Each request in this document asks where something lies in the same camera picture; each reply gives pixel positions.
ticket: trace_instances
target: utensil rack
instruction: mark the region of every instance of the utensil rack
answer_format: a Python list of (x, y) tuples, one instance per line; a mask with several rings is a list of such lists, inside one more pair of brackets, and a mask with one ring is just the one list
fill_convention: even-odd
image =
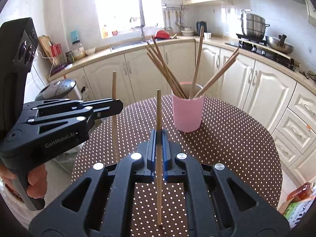
[(167, 4), (162, 4), (162, 9), (168, 10), (168, 11), (185, 11), (188, 10), (189, 7), (188, 6), (184, 6), (184, 5), (167, 5)]

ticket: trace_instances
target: sauce bottle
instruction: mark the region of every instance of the sauce bottle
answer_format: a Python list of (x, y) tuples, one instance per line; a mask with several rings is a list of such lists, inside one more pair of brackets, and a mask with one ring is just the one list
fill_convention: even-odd
[(306, 199), (312, 194), (315, 184), (316, 183), (304, 183), (301, 187), (297, 188), (295, 191), (292, 191), (286, 198), (286, 201), (292, 199), (295, 196), (298, 196), (300, 200)]

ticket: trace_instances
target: chopstick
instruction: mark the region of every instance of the chopstick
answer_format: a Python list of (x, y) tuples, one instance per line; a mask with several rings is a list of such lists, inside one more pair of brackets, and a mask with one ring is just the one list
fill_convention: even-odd
[[(113, 71), (112, 78), (112, 100), (116, 100), (116, 72)], [(118, 126), (117, 126), (117, 117), (116, 115), (112, 116), (112, 148), (113, 156), (115, 156), (116, 162), (119, 162), (118, 155)]]
[(193, 97), (193, 92), (195, 90), (195, 85), (196, 85), (197, 78), (198, 78), (198, 70), (200, 67), (200, 60), (201, 60), (201, 53), (202, 53), (203, 34), (204, 34), (204, 26), (201, 26), (200, 42), (198, 44), (198, 52), (197, 52), (198, 54), (197, 54), (197, 60), (196, 60), (196, 64), (195, 64), (194, 76), (193, 76), (193, 81), (192, 81), (192, 85), (191, 85), (189, 99), (192, 99), (192, 97)]
[(229, 69), (229, 67), (236, 61), (238, 55), (239, 48), (235, 50), (224, 66), (206, 83), (206, 85), (200, 91), (198, 91), (198, 93), (193, 98), (202, 96), (226, 72), (226, 70)]
[(183, 89), (182, 89), (182, 87), (181, 87), (181, 85), (180, 85), (180, 83), (178, 82), (178, 80), (176, 79), (176, 77), (173, 75), (173, 73), (171, 72), (171, 70), (168, 68), (168, 66), (166, 65), (166, 63), (165, 63), (165, 61), (164, 61), (164, 59), (163, 59), (163, 57), (162, 57), (162, 54), (161, 54), (161, 52), (160, 52), (160, 50), (159, 50), (159, 48), (158, 48), (158, 45), (157, 45), (157, 43), (156, 43), (156, 40), (155, 40), (155, 38), (154, 38), (154, 36), (151, 36), (151, 38), (153, 39), (153, 41), (154, 41), (154, 45), (155, 45), (155, 47), (156, 47), (156, 50), (157, 50), (157, 57), (159, 58), (159, 60), (161, 61), (161, 63), (162, 63), (162, 65), (163, 65), (163, 67), (164, 67), (164, 69), (168, 72), (168, 74), (170, 75), (170, 78), (171, 78), (171, 80), (173, 81), (173, 83), (175, 84), (175, 86), (176, 86), (176, 89), (178, 90), (178, 92), (181, 94), (181, 98), (184, 98), (184, 99), (187, 99), (188, 97), (186, 96), (186, 94), (185, 94), (185, 92), (183, 91)]
[(167, 80), (169, 86), (171, 87), (173, 93), (180, 97), (180, 98), (184, 98), (180, 92), (175, 88), (173, 82), (171, 81), (171, 78), (168, 74), (168, 71), (165, 71), (165, 69), (163, 68), (163, 65), (159, 62), (159, 60), (156, 58), (156, 56), (153, 54), (153, 52), (149, 49), (148, 46), (145, 46), (145, 48), (147, 49), (148, 53), (148, 57), (151, 59), (151, 61), (155, 64), (155, 66), (157, 67), (157, 69), (160, 71), (160, 73), (164, 76), (164, 78)]
[(156, 147), (156, 175), (157, 175), (157, 211), (158, 225), (162, 224), (162, 104), (161, 90), (157, 90), (157, 112), (156, 112), (156, 131), (157, 131), (157, 147)]

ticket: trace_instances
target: round table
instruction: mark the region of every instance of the round table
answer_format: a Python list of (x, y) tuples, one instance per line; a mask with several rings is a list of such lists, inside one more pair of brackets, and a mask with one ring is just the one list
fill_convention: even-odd
[[(134, 103), (118, 115), (118, 145), (121, 158), (148, 141), (156, 126), (156, 98)], [(282, 187), (279, 155), (270, 133), (240, 109), (212, 98), (205, 98), (201, 126), (192, 133), (173, 125), (171, 95), (162, 97), (162, 127), (169, 140), (200, 163), (221, 162), (233, 170), (274, 208)], [(102, 123), (76, 158), (72, 179), (78, 179), (96, 162), (115, 163), (112, 152), (111, 119)], [(162, 228), (157, 226), (157, 192), (154, 183), (137, 183), (131, 236), (187, 236), (183, 184), (163, 183)]]

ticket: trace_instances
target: human hand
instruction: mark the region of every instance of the human hand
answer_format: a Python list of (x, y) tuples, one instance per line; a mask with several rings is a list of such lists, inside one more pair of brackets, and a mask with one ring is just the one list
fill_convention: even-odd
[[(12, 183), (12, 180), (16, 178), (16, 175), (11, 173), (3, 164), (0, 165), (0, 177), (13, 191), (18, 193)], [(45, 164), (30, 171), (27, 179), (30, 183), (26, 191), (27, 195), (34, 199), (43, 198), (47, 192), (47, 171)]]

